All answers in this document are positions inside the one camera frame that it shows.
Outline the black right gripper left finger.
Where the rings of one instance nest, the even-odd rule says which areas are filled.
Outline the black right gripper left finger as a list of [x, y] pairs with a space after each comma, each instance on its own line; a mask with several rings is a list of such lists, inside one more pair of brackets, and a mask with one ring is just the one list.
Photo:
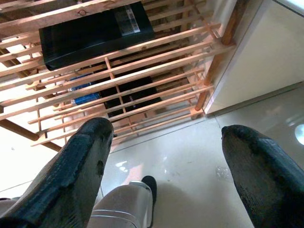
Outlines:
[[113, 136], [108, 119], [86, 121], [0, 215], [0, 228], [86, 228]]

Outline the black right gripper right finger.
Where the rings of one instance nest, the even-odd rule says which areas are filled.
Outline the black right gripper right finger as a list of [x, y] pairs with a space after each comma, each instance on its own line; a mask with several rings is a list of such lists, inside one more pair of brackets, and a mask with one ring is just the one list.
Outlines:
[[254, 228], [304, 228], [304, 170], [270, 137], [225, 126], [222, 150]]

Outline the grey robot leg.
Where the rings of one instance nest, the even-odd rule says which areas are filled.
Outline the grey robot leg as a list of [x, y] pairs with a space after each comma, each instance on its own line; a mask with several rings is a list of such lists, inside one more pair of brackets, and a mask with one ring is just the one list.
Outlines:
[[152, 176], [119, 186], [93, 207], [87, 228], [152, 228], [156, 199]]

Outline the blue cardboard box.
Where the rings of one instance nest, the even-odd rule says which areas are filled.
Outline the blue cardboard box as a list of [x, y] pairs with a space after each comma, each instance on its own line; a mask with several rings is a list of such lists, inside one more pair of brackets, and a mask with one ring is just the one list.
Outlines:
[[[83, 77], [89, 76], [91, 74], [92, 73], [83, 74], [83, 75], [80, 75], [80, 76], [75, 76], [75, 77], [71, 78], [70, 81], [73, 81], [73, 80], [76, 80], [76, 79], [79, 79], [79, 78], [83, 78]], [[95, 85], [95, 84], [97, 84], [97, 81], [82, 84], [80, 86], [78, 85], [76, 87], [70, 88], [69, 92], [79, 90], [79, 89], [82, 89], [82, 88], [85, 88], [85, 87], [88, 87], [88, 86], [92, 86], [92, 85]], [[99, 92], [94, 92], [94, 93], [91, 93], [91, 94], [87, 94], [87, 95], [84, 95], [84, 96], [81, 96], [81, 97], [71, 99], [71, 104], [82, 105], [82, 104], [97, 100], [99, 98], [100, 98]]]

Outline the small black box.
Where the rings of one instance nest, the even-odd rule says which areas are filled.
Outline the small black box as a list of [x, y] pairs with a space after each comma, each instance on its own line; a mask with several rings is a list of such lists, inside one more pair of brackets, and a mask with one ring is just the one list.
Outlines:
[[[135, 89], [135, 88], [138, 88], [141, 86], [146, 86], [148, 84], [151, 84], [152, 82], [153, 82], [152, 78], [150, 76], [147, 76], [147, 77], [143, 77], [143, 78], [140, 78], [140, 79], [128, 82], [128, 83], [121, 84], [118, 86], [118, 88], [110, 87], [108, 89], [101, 90], [98, 92], [98, 94], [99, 94], [100, 98], [104, 98], [107, 96], [115, 95], [119, 92], [126, 92], [131, 89]], [[156, 87], [153, 86], [153, 87], [141, 90], [139, 92], [133, 92], [133, 93], [129, 92], [129, 94], [122, 96], [122, 101], [120, 100], [120, 98], [110, 99], [108, 101], [105, 101], [104, 105], [105, 105], [106, 109], [110, 109], [112, 107], [119, 106], [124, 103], [129, 103], [131, 101], [135, 101], [135, 100], [138, 100], [141, 98], [145, 98], [145, 97], [154, 95], [156, 93], [158, 93], [157, 89], [156, 89]], [[131, 106], [125, 107], [125, 111], [129, 112], [129, 111], [141, 108], [141, 107], [152, 105], [154, 103], [160, 102], [161, 100], [162, 99], [160, 97], [156, 97], [156, 98], [144, 101], [144, 102], [136, 103]]]

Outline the white counter cabinet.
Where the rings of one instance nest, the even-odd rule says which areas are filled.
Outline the white counter cabinet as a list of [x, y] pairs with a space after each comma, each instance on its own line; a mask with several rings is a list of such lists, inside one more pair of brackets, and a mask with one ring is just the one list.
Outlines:
[[304, 0], [248, 0], [207, 114], [304, 82]]

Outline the large black cardboard box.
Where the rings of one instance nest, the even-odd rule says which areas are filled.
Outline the large black cardboard box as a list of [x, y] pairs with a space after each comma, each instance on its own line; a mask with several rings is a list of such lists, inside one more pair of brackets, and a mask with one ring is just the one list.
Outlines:
[[141, 2], [45, 27], [39, 35], [50, 71], [155, 38]]

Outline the wooden wine rack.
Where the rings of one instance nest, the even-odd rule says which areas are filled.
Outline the wooden wine rack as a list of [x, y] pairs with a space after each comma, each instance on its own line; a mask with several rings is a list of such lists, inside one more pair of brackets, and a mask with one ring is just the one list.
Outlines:
[[[141, 2], [155, 38], [57, 70], [47, 69], [39, 30]], [[0, 0], [0, 142], [13, 132], [54, 151], [86, 121], [105, 117], [114, 143], [204, 115], [215, 69], [233, 50], [247, 3], [223, 0]], [[75, 76], [89, 76], [70, 81]], [[150, 76], [151, 84], [81, 104], [71, 99]], [[79, 90], [69, 89], [97, 81]], [[105, 101], [156, 87], [110, 109]], [[161, 101], [129, 112], [125, 107]]]

